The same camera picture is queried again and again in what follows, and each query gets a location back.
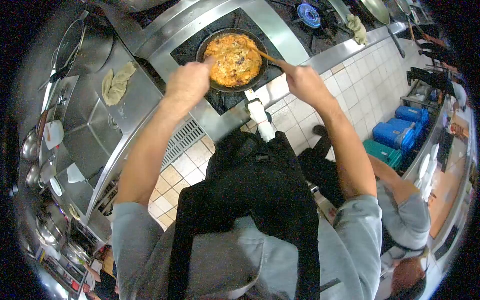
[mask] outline omelette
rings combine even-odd
[[[252,48],[257,45],[246,35],[225,34],[211,41],[204,54],[216,58],[210,78],[227,87],[250,82],[262,65],[262,57]]]

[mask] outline black apron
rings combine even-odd
[[[226,232],[250,216],[264,234],[298,249],[297,299],[319,299],[318,215],[283,132],[265,143],[235,131],[210,158],[206,179],[180,193],[168,272],[168,299],[185,299],[193,238]]]

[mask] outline stainless steel sink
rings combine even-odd
[[[83,87],[87,79],[79,78],[76,86]],[[109,115],[94,89],[75,89],[68,101],[63,119],[63,144],[73,162],[89,184],[95,188],[122,132]]]

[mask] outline sink drain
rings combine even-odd
[[[113,117],[111,115],[108,115],[108,125],[110,126],[111,129],[119,128],[119,125],[113,120]]]

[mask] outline floor drain grate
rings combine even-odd
[[[205,135],[203,129],[198,123],[190,118],[180,128],[178,128],[170,138],[167,144],[167,150],[163,157],[162,169],[168,167],[172,161],[179,157],[186,149],[192,146]]]

